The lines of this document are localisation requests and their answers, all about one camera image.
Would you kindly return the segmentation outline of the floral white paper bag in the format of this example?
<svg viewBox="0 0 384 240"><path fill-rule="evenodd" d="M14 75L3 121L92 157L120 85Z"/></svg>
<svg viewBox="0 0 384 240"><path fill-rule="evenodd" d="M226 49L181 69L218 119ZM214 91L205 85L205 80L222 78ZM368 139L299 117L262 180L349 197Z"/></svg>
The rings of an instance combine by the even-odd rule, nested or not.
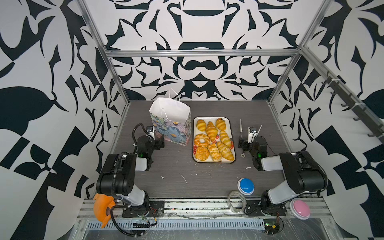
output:
<svg viewBox="0 0 384 240"><path fill-rule="evenodd" d="M157 136L182 146L187 146L191 137L191 108L181 102L179 95L159 97L153 101L149 112Z"/></svg>

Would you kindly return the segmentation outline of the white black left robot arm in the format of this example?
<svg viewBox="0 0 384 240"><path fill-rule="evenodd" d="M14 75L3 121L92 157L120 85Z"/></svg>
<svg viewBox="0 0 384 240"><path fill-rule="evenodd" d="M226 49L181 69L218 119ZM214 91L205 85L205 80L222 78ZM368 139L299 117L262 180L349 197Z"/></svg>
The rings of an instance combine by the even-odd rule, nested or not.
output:
<svg viewBox="0 0 384 240"><path fill-rule="evenodd" d="M96 182L94 199L109 208L120 202L132 210L147 211L150 207L148 193L135 185L137 172L149 171L155 150L165 147L164 136L156 138L153 126L137 124L132 131L134 152L109 154Z"/></svg>

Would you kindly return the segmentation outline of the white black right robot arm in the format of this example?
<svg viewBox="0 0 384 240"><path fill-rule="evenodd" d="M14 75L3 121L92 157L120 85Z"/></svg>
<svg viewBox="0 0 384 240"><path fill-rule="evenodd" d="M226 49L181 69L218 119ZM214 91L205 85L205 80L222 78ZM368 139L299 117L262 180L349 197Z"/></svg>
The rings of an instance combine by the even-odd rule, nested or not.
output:
<svg viewBox="0 0 384 240"><path fill-rule="evenodd" d="M253 128L248 128L247 140L239 137L239 148L251 154L258 171L284 173L285 180L281 184L263 193L262 209L281 206L302 194L320 193L327 188L328 177L309 152L286 152L269 157L268 146L267 140Z"/></svg>

